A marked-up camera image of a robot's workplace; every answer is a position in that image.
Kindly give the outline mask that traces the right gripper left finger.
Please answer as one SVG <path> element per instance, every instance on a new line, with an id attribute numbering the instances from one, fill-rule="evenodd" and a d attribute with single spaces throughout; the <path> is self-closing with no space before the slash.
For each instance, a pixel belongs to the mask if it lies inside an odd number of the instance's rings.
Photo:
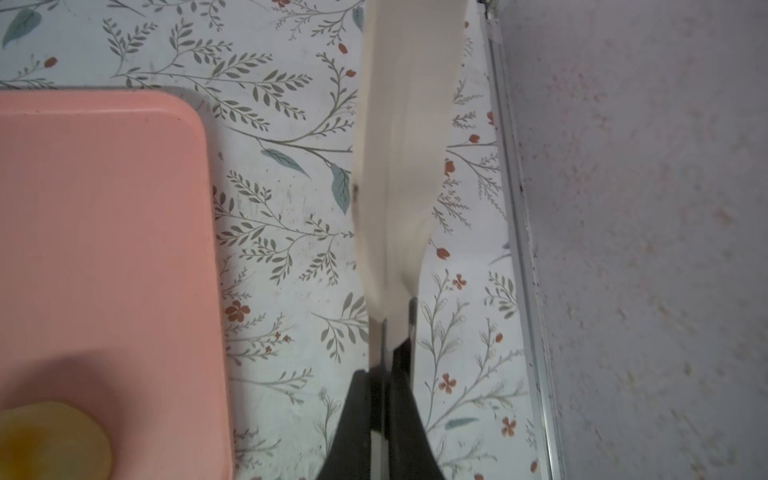
<path id="1" fill-rule="evenodd" d="M 319 479 L 385 479 L 387 446 L 385 406 L 386 323 L 369 323 L 370 367 L 353 373 L 339 425 L 317 477 Z"/>

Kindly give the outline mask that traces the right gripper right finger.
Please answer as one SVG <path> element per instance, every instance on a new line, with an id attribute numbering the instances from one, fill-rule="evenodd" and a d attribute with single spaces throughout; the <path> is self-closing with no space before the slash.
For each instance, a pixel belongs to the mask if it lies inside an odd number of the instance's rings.
<path id="1" fill-rule="evenodd" d="M 408 336 L 393 352 L 388 397 L 389 478 L 443 480 L 412 391 L 418 299 L 408 306 Z"/>

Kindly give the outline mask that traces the round fake bread roll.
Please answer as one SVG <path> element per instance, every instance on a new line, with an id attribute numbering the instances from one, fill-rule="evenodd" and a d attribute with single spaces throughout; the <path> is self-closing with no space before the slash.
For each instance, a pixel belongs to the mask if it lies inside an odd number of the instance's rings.
<path id="1" fill-rule="evenodd" d="M 61 402 L 1 412 L 3 479 L 108 479 L 112 446 L 103 427 Z"/>

